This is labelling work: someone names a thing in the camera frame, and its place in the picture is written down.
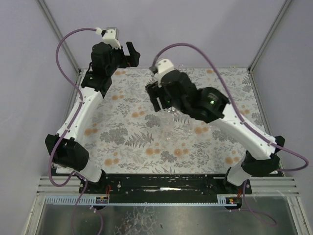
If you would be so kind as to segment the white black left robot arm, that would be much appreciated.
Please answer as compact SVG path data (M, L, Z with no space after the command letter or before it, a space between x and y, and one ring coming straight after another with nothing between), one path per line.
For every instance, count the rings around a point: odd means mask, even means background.
M79 87L77 102L58 132L45 139L50 164L69 168L92 183L98 183L104 172L91 162L89 152L80 142L86 124L112 84L115 71L139 65L140 53L132 42L126 46L129 55L125 55L122 48L114 49L104 42L92 47L91 63Z

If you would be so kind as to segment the clear round wine glass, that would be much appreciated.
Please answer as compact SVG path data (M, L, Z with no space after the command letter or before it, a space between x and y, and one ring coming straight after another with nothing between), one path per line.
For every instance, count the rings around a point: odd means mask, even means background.
M160 123L161 134L166 139L169 140L172 137L172 131L174 129L174 121L171 123Z

